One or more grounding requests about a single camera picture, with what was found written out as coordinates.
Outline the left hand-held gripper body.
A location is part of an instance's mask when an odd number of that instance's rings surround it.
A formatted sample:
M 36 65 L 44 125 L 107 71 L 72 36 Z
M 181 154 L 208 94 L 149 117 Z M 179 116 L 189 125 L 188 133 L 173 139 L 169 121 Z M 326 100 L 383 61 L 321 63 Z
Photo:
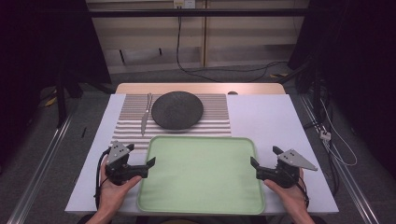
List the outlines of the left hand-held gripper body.
M 141 176 L 147 178 L 149 170 L 145 165 L 130 165 L 128 163 L 130 151 L 128 148 L 115 141 L 110 147 L 106 161 L 106 176 L 110 182 L 120 186 L 132 177 Z

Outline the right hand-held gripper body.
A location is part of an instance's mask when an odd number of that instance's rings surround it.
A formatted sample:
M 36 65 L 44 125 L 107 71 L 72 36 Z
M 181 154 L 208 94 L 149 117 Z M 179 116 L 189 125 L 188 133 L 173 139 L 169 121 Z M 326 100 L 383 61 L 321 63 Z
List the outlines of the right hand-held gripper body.
M 318 168 L 294 149 L 283 151 L 276 155 L 277 164 L 274 169 L 260 166 L 256 171 L 256 178 L 260 180 L 270 179 L 281 188 L 288 189 L 299 182 L 300 169 L 316 171 Z

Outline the person's right hand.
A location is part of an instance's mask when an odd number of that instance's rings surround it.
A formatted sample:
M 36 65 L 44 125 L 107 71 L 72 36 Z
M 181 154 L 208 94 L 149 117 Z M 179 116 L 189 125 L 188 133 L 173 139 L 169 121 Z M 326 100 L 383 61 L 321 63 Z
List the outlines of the person's right hand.
M 288 189 L 281 188 L 276 182 L 269 179 L 264 180 L 263 184 L 278 195 L 288 214 L 294 209 L 305 209 L 307 211 L 303 193 L 305 187 L 303 171 L 300 171 L 298 184 Z

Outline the person's left hand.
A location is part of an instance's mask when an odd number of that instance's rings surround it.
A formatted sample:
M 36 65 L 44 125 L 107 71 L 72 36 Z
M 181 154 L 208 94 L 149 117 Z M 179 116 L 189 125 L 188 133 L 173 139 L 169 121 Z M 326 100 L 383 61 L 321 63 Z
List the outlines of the person's left hand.
M 122 206 L 127 193 L 142 180 L 141 176 L 132 177 L 121 186 L 106 180 L 106 163 L 101 164 L 101 190 L 97 213 L 114 216 Z

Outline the white table cover sheet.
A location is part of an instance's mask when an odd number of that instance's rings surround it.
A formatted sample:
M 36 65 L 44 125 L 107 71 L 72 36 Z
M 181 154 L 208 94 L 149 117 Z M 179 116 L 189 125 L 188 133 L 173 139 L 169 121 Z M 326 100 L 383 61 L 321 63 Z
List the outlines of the white table cover sheet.
M 102 122 L 93 140 L 88 157 L 82 167 L 78 182 L 65 208 L 72 214 L 88 214 L 95 211 L 96 168 L 102 153 L 109 147 L 116 122 L 119 118 L 126 94 L 113 94 L 110 97 Z M 335 213 L 338 207 L 331 194 L 318 164 L 311 145 L 305 135 L 303 126 L 297 116 L 293 103 L 287 94 L 226 95 L 231 136 L 195 136 L 195 137 L 238 137 L 247 138 L 254 144 L 255 158 L 263 167 L 273 168 L 277 164 L 273 146 L 283 151 L 294 149 L 312 162 L 318 169 L 305 170 L 304 182 L 309 197 L 309 212 L 313 214 Z M 131 164 L 143 164 L 149 150 L 131 153 Z M 209 214 L 173 214 L 150 213 L 138 207 L 138 193 L 141 182 L 131 189 L 120 209 L 128 216 L 211 216 Z M 265 202 L 264 210 L 259 215 L 275 215 L 284 211 L 279 197 L 262 183 Z

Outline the light green tray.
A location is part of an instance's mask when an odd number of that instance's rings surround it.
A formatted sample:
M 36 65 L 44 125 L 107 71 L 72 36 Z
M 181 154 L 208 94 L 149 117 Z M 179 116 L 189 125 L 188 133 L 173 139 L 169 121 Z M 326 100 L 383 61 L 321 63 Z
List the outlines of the light green tray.
M 247 138 L 157 136 L 148 147 L 154 159 L 138 193 L 150 213 L 258 215 L 265 207 L 262 183 L 250 159 Z

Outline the striped grey placemat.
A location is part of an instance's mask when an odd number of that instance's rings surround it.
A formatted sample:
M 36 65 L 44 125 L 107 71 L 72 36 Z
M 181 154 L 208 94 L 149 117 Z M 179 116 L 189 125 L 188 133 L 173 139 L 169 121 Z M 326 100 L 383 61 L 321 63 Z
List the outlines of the striped grey placemat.
M 231 136 L 227 98 L 225 94 L 197 94 L 203 104 L 201 119 L 187 130 L 165 130 L 148 116 L 145 134 L 141 134 L 141 118 L 146 111 L 146 94 L 126 94 L 110 145 L 118 141 L 125 146 L 134 144 L 133 153 L 145 151 L 157 135 Z

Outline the dark grey round plate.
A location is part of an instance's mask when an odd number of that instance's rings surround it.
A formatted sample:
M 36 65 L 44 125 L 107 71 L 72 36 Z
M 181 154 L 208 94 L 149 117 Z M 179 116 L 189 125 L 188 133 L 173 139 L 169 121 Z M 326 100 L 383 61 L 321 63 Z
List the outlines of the dark grey round plate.
M 163 94 L 151 108 L 153 120 L 166 130 L 189 129 L 201 119 L 203 113 L 202 101 L 186 91 Z

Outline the black metal stand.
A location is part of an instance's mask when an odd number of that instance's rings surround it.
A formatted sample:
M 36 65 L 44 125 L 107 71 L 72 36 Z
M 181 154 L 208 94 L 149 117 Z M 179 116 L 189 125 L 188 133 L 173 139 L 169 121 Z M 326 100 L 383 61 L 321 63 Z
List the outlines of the black metal stand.
M 78 79 L 67 67 L 67 57 L 64 56 L 60 61 L 56 82 L 56 97 L 58 102 L 58 128 L 60 128 L 64 124 L 67 118 L 65 101 L 66 91 L 71 98 L 80 98 L 83 94 L 82 88 L 78 85 Z

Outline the dark curtain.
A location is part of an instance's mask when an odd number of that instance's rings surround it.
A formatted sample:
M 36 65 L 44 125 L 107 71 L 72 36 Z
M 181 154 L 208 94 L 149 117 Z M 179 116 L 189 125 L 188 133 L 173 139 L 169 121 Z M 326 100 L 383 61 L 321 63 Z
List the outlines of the dark curtain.
M 86 0 L 0 0 L 0 163 L 17 151 L 40 92 L 110 76 Z
M 396 178 L 396 0 L 309 0 L 289 67 L 319 67 L 346 117 Z

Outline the black horizontal bar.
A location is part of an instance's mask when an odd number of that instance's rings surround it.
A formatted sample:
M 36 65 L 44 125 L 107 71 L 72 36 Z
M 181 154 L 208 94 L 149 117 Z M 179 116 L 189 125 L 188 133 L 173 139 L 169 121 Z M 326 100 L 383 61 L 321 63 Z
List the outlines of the black horizontal bar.
M 275 9 L 134 9 L 134 10 L 91 10 L 95 18 L 127 17 L 295 17 L 306 16 L 306 8 Z

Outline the aluminium floor rail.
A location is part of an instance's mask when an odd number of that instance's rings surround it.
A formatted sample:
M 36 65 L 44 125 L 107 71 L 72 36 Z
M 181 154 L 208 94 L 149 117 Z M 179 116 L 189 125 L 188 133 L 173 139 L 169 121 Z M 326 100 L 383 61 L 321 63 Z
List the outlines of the aluminium floor rail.
M 64 139 L 69 128 L 72 116 L 68 116 L 62 124 L 56 128 L 55 133 L 46 148 L 46 151 L 35 168 L 35 172 L 22 196 L 19 198 L 7 224 L 24 224 L 27 215 L 35 201 L 35 198 L 42 186 L 44 178 L 49 170 L 50 165 Z
M 307 96 L 301 96 L 300 99 L 304 105 L 308 117 L 314 123 L 314 127 L 317 132 L 319 133 L 320 131 L 327 131 L 331 133 L 332 136 L 337 136 L 346 146 L 347 150 L 352 154 L 354 161 L 347 162 L 343 159 L 335 144 L 333 144 L 330 140 L 327 141 L 321 139 L 321 143 L 323 144 L 324 149 L 327 153 L 330 154 L 331 158 L 333 158 L 333 165 L 335 167 L 335 170 L 342 179 L 344 186 L 346 187 L 346 190 L 350 195 L 351 200 L 355 204 L 363 222 L 365 224 L 380 224 L 379 219 L 377 218 L 372 206 L 364 195 L 361 187 L 358 185 L 352 173 L 350 173 L 349 171 L 350 168 L 358 164 L 357 155 L 350 147 L 348 142 L 334 128 L 332 119 L 330 118 L 328 109 L 326 108 L 325 104 L 322 100 L 319 101 L 319 107 L 324 110 L 326 120 L 329 121 L 329 128 L 327 128 L 322 122 L 318 121 L 317 116 L 314 114 L 314 104 L 310 101 L 310 99 Z

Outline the white wall socket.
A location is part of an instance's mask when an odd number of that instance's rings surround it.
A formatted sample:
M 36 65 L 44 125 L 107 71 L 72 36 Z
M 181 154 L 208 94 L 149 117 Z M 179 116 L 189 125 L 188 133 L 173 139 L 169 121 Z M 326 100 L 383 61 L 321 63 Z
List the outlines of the white wall socket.
M 174 8 L 194 9 L 196 8 L 195 0 L 174 0 Z

